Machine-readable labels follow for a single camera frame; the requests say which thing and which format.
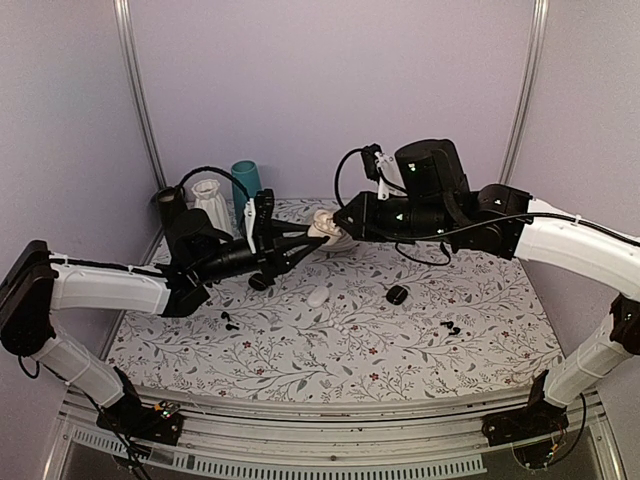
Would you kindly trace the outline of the small white case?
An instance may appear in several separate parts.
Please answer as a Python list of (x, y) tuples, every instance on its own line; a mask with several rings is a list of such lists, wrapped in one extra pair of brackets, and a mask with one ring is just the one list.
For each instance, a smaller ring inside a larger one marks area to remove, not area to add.
[(320, 209), (313, 214), (307, 235), (312, 238), (327, 237), (325, 245), (333, 246), (342, 238), (343, 231), (335, 224), (332, 212)]

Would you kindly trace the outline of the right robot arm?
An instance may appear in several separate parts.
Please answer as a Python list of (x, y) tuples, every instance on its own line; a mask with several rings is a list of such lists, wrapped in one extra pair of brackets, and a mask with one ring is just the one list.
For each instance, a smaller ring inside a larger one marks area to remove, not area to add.
[(360, 149), (366, 177), (378, 184), (341, 203), (333, 220), (368, 242), (444, 242), (556, 266), (618, 291), (608, 316), (576, 351), (543, 372), (517, 427), (537, 436), (585, 389), (639, 352), (639, 241), (570, 215), (530, 193), (494, 183), (469, 187), (454, 143), (426, 139), (384, 154)]

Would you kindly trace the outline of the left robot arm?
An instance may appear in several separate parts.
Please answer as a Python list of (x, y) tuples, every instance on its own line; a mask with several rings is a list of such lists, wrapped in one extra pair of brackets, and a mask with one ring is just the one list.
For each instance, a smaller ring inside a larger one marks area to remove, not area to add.
[(159, 408), (143, 406), (124, 373), (55, 330), (51, 312), (89, 308), (184, 318), (206, 302), (214, 282), (254, 272), (269, 286), (341, 236), (328, 213), (318, 214), (310, 225), (251, 213), (246, 226), (246, 236), (235, 239), (214, 228), (204, 210), (186, 210), (166, 223), (171, 261), (155, 268), (70, 259), (34, 240), (1, 284), (1, 344), (81, 389), (126, 433), (141, 433)]

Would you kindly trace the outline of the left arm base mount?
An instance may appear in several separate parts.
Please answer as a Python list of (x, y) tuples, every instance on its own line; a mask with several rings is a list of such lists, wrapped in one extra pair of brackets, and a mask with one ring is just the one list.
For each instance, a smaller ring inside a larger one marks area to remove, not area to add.
[(102, 410), (96, 425), (123, 436), (176, 446), (182, 434), (184, 416), (180, 413), (166, 415), (163, 409), (122, 398)]

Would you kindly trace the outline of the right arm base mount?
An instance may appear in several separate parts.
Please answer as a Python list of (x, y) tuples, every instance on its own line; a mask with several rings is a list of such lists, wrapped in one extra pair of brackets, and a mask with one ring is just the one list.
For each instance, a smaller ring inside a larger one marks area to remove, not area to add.
[(484, 416), (481, 432), (490, 446), (497, 446), (560, 432), (568, 426), (566, 408), (538, 401)]

